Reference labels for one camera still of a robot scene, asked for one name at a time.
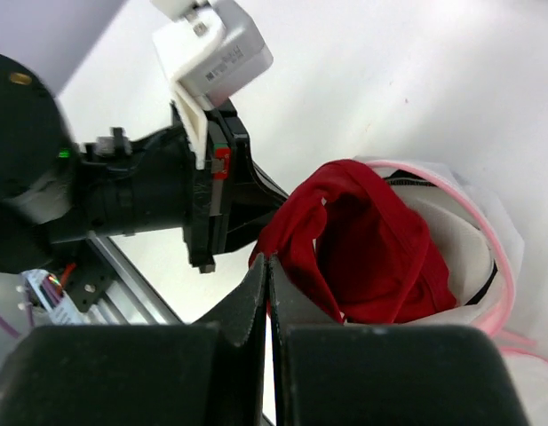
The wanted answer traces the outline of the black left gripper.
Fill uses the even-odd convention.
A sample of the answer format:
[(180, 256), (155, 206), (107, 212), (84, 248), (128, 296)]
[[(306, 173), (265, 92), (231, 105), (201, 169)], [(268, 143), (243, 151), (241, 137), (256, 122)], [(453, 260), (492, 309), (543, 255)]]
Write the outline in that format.
[(239, 119), (227, 100), (208, 112), (203, 167), (181, 139), (187, 178), (183, 240), (189, 263), (201, 273), (216, 270), (214, 256), (255, 241), (289, 197), (252, 159), (238, 161), (238, 140), (230, 125)]

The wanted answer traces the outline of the red bra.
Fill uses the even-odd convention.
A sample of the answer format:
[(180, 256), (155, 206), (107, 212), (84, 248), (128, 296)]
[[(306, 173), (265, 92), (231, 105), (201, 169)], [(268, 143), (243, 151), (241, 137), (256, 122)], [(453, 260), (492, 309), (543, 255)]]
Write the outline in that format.
[(367, 165), (321, 166), (277, 210), (251, 257), (277, 256), (338, 323), (407, 323), (456, 307), (426, 221)]

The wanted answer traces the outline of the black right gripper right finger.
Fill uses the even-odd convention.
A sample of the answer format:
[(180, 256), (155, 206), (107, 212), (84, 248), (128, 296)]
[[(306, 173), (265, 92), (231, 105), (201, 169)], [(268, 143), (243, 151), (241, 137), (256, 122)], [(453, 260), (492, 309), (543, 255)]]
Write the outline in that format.
[(268, 262), (280, 425), (525, 425), (503, 359), (480, 330), (331, 319)]

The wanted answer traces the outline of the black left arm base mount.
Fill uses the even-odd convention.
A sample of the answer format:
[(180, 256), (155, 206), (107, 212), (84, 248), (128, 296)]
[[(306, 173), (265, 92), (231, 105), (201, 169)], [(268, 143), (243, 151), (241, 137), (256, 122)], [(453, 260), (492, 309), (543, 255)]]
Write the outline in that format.
[(93, 251), (81, 251), (55, 270), (64, 291), (79, 312), (86, 313), (96, 304), (116, 278), (111, 265)]

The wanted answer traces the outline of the white mesh laundry bag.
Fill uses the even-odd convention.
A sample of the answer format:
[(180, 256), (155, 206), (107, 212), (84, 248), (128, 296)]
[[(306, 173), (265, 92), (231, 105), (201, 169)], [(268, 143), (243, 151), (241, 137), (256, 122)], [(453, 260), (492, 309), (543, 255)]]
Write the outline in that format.
[(449, 268), (455, 308), (417, 320), (417, 325), (476, 327), (512, 342), (506, 356), (548, 360), (528, 351), (532, 343), (505, 331), (515, 300), (524, 240), (506, 209), (491, 191), (448, 166), (435, 162), (362, 157), (427, 223), (433, 242)]

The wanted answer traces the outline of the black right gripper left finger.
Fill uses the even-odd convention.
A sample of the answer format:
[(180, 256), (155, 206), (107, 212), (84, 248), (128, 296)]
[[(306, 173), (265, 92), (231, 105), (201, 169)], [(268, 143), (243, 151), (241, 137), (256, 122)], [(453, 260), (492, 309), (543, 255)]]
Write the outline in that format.
[(0, 372), (0, 425), (259, 425), (267, 263), (190, 325), (48, 326)]

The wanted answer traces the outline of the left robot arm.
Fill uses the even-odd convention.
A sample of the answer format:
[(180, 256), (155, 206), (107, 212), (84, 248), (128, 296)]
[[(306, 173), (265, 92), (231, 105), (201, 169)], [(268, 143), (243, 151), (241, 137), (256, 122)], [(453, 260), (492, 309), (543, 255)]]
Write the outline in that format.
[(0, 272), (62, 266), (72, 241), (180, 228), (206, 273), (253, 242), (287, 195), (231, 103), (207, 117), (201, 161), (178, 114), (143, 138), (114, 128), (79, 146), (46, 85), (0, 54)]

